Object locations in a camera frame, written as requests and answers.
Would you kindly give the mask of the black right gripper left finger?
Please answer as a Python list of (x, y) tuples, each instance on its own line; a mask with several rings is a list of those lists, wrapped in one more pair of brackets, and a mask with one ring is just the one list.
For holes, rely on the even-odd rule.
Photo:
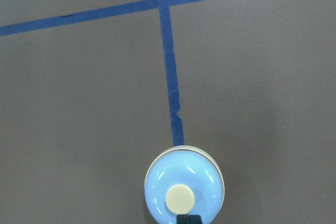
[(177, 215), (176, 216), (176, 223), (177, 224), (190, 224), (189, 215)]

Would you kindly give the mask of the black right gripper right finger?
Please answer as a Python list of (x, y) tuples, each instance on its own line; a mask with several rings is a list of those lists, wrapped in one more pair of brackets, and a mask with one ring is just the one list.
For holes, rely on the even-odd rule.
[(200, 215), (189, 215), (190, 224), (202, 224), (202, 217)]

